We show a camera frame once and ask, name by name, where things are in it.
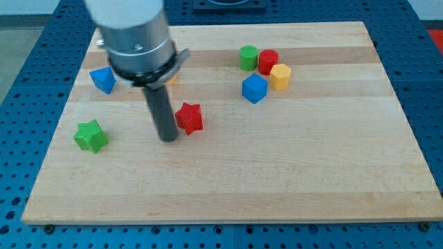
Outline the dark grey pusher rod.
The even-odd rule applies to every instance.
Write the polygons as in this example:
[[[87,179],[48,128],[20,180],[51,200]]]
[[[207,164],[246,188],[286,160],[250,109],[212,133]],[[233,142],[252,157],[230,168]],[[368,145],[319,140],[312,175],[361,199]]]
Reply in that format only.
[[[159,138],[163,142],[176,140],[178,130],[170,104],[168,90],[162,86],[158,89],[144,88],[143,92]]]

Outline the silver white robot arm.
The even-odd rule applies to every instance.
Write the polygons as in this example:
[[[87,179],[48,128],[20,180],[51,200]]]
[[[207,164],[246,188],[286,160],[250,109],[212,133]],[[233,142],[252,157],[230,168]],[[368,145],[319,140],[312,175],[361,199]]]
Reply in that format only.
[[[166,83],[189,58],[170,35],[162,0],[85,0],[102,35],[101,47],[120,77],[142,88],[159,138],[172,142],[178,129]]]

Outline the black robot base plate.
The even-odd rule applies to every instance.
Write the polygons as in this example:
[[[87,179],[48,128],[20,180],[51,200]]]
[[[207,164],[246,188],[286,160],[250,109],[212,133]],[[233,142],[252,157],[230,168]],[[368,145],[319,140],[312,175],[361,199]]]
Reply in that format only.
[[[265,10],[266,0],[192,0],[194,12],[222,10]]]

